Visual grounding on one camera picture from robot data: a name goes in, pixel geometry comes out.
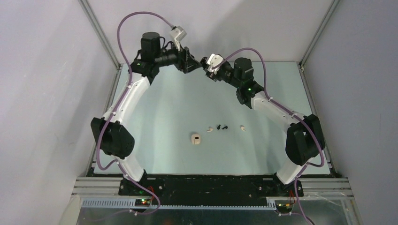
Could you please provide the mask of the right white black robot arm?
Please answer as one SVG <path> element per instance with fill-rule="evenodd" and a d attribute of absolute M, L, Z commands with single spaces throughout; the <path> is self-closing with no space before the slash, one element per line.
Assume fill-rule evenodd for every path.
<path fill-rule="evenodd" d="M 273 190 L 279 196 L 287 195 L 292 189 L 291 183 L 303 168 L 323 153 L 325 139 L 319 118 L 314 114 L 306 116 L 276 102 L 255 81 L 253 64 L 248 58 L 237 58 L 231 65 L 222 56 L 211 54 L 200 63 L 208 78 L 235 87 L 240 104 L 265 113 L 286 133 L 287 159 L 276 172 Z"/>

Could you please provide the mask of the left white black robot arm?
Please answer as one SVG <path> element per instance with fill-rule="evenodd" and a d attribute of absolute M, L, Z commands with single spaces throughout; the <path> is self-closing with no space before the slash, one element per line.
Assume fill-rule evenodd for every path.
<path fill-rule="evenodd" d="M 101 118 L 93 118 L 91 128 L 96 142 L 96 151 L 102 150 L 118 163 L 126 178 L 132 179 L 130 189 L 137 195 L 148 191 L 148 182 L 142 179 L 145 170 L 134 153 L 135 139 L 128 131 L 127 122 L 144 92 L 153 83 L 161 67 L 174 65 L 187 74 L 201 66 L 190 54 L 188 47 L 180 42 L 186 36 L 181 27 L 170 31 L 171 47 L 161 46 L 162 36 L 157 32 L 146 32 L 140 40 L 141 48 L 131 64 L 129 77 L 115 103 Z"/>

